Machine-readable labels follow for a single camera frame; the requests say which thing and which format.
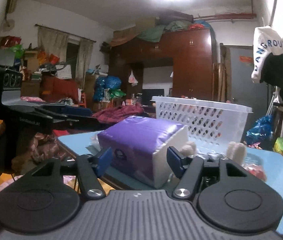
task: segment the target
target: white plastic basket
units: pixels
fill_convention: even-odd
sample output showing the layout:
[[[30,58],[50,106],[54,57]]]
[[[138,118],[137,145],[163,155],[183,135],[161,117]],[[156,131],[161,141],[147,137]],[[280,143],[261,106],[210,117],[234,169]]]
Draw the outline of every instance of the white plastic basket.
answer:
[[[153,97],[156,118],[188,125],[189,137],[207,153],[240,142],[251,107],[186,98]]]

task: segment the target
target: curtain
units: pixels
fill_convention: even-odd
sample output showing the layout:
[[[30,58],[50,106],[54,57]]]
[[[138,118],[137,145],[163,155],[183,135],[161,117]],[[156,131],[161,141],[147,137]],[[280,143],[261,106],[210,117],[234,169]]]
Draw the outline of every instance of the curtain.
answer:
[[[60,62],[66,61],[68,34],[45,27],[38,27],[38,47],[46,53],[60,58]]]
[[[89,69],[92,47],[94,42],[88,39],[81,39],[79,42],[79,51],[76,66],[76,81],[84,88],[86,71]]]

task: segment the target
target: curtain rod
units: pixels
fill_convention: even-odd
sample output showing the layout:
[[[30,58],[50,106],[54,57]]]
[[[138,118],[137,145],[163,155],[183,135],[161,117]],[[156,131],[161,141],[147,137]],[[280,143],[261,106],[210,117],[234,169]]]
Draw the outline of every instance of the curtain rod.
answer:
[[[35,27],[44,27],[46,29],[50,29],[50,30],[54,30],[54,31],[59,31],[59,32],[62,32],[62,33],[66,33],[66,34],[69,34],[69,35],[76,36],[78,38],[82,38],[82,39],[90,40],[92,42],[96,42],[94,40],[91,40],[91,39],[88,39],[88,38],[85,38],[85,37],[82,37],[82,36],[78,36],[78,35],[75,35],[75,34],[72,34],[72,33],[68,33],[68,32],[64,32],[64,31],[61,31],[61,30],[57,30],[57,29],[54,29],[54,28],[50,28],[50,27],[47,27],[47,26],[44,26],[44,25],[35,24]]]

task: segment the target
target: ribbed gray surface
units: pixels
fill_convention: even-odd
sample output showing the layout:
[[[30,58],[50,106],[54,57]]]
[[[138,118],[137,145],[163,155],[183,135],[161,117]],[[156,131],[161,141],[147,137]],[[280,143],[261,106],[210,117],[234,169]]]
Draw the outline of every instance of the ribbed gray surface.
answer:
[[[169,198],[164,190],[111,191],[85,203],[63,228],[37,236],[3,231],[0,240],[277,240],[275,233],[231,236],[210,228],[186,201]]]

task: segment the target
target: gray door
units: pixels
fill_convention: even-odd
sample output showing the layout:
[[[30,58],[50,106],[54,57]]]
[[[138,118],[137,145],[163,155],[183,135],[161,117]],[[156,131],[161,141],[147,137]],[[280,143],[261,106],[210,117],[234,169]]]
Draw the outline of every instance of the gray door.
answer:
[[[253,63],[245,62],[247,57],[253,58],[253,50],[230,48],[231,58],[231,98],[233,103],[249,106],[253,113],[248,114],[246,127],[243,133],[253,127],[254,122],[267,112],[267,85],[255,84],[251,80]]]

